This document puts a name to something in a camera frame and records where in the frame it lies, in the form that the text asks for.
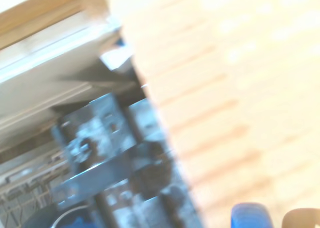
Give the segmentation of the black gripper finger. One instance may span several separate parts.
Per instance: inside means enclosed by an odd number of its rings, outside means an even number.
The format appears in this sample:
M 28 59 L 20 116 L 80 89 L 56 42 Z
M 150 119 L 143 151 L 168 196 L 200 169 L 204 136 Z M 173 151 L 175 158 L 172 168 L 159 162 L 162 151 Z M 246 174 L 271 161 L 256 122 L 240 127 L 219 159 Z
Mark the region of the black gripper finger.
M 287 212 L 283 219 L 283 228 L 313 228 L 320 226 L 319 208 L 297 208 Z

